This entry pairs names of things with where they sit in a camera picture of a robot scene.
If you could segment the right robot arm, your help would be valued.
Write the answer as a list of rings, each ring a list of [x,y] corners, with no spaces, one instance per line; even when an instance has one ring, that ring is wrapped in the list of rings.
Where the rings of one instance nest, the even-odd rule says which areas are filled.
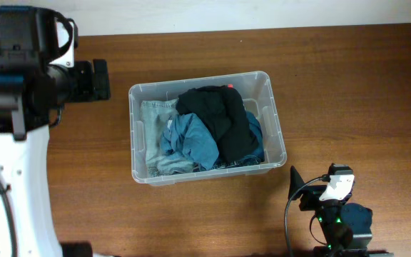
[[[301,211],[312,211],[310,222],[318,221],[325,237],[314,247],[314,256],[394,256],[385,250],[371,251],[372,209],[349,203],[355,184],[353,170],[347,165],[332,163],[326,174],[305,182],[294,166],[290,167],[288,202],[283,225],[288,255],[294,256],[288,232],[290,204],[300,200]]]

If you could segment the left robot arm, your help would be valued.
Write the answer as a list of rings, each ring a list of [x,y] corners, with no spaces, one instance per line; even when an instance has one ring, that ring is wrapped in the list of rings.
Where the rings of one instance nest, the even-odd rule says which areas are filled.
[[[103,59],[76,61],[78,29],[52,9],[0,6],[0,256],[92,256],[57,239],[46,157],[69,103],[111,96]]]

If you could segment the blue cloth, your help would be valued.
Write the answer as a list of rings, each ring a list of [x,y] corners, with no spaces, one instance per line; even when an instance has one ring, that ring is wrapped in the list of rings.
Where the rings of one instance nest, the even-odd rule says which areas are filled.
[[[215,139],[194,113],[170,116],[160,137],[160,148],[169,159],[190,161],[200,170],[211,170],[219,157]]]

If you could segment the light washed jeans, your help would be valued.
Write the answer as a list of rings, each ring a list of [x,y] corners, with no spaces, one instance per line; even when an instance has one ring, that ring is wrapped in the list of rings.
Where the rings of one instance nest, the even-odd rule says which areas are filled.
[[[150,177],[190,173],[194,164],[183,157],[169,157],[160,147],[160,139],[169,118],[178,114],[178,99],[170,101],[143,101],[141,120],[146,143],[146,168]]]

